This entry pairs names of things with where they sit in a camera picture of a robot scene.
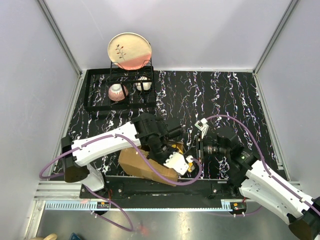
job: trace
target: pink plate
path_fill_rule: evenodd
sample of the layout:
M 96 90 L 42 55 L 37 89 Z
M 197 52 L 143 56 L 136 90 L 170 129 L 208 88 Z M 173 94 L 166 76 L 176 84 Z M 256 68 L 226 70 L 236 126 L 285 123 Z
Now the pink plate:
M 132 32 L 124 32 L 115 36 L 108 45 L 110 60 L 126 70 L 142 68 L 151 59 L 151 54 L 149 42 Z

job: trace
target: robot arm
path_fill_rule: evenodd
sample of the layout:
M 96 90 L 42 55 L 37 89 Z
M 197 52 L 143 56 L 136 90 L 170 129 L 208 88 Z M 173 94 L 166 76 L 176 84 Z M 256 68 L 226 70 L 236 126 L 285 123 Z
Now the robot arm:
M 117 134 L 129 138 L 136 146 L 149 146 L 150 158 L 174 169 L 179 175 L 184 175 L 189 169 L 188 163 L 182 154 L 167 144 L 169 139 L 181 133 L 180 125 L 168 127 L 168 124 L 161 118 L 143 113 L 131 122 L 100 135 L 74 141 L 71 141 L 69 137 L 64 137 L 61 140 L 62 152 L 80 148 L 63 159 L 64 180 L 67 183 L 81 182 L 94 192 L 102 189 L 104 187 L 103 175 L 90 163 L 97 158 L 131 147 L 129 142 L 117 137 Z
M 313 240 L 317 237 L 320 232 L 320 216 L 305 201 L 320 210 L 320 197 L 313 199 L 296 189 L 268 165 L 266 168 L 270 173 L 267 173 L 263 162 L 248 148 L 240 145 L 238 136 L 231 128 L 218 128 L 215 140 L 212 142 L 204 139 L 208 129 L 205 119 L 197 121 L 195 126 L 201 130 L 198 141 L 203 145 L 203 152 L 197 151 L 197 157 L 204 154 L 224 154 L 230 165 L 228 181 L 230 189 L 239 191 L 243 197 L 259 203 L 276 214 L 289 225 L 291 232 L 299 239 Z M 297 193 L 302 200 L 280 185 L 274 177 L 286 188 Z

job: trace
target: white wall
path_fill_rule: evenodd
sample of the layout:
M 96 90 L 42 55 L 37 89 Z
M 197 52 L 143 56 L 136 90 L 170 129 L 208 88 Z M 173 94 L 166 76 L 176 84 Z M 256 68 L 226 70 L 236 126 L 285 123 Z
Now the white wall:
M 134 32 L 157 69 L 252 69 L 290 0 L 46 0 L 82 69 L 108 68 L 109 41 Z
M 320 195 L 320 1 L 300 1 L 258 76 L 290 176 Z
M 0 3 L 0 232 L 23 239 L 77 76 L 35 0 Z

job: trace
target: dish rack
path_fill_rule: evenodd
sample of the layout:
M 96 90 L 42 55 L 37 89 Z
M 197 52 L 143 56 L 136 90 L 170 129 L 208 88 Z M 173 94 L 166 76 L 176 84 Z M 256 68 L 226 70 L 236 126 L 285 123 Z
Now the dish rack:
M 146 60 L 140 69 L 125 70 L 118 62 L 111 62 L 110 68 L 87 70 L 84 83 L 84 109 L 88 112 L 146 109 L 156 106 L 156 90 L 152 60 Z M 145 90 L 143 83 L 152 83 Z M 109 87 L 120 84 L 124 99 L 113 101 L 108 96 Z

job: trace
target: gray floor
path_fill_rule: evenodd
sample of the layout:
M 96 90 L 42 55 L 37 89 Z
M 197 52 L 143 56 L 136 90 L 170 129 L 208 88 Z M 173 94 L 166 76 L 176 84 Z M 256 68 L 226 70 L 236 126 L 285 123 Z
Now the gray floor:
M 249 211 L 257 208 L 251 203 Z M 295 240 L 288 226 L 267 209 L 248 217 L 220 217 L 205 212 L 129 212 L 134 233 L 123 231 L 84 211 L 46 210 L 38 236 L 51 233 L 68 240 L 71 233 L 82 240 Z M 120 212 L 104 215 L 129 226 Z

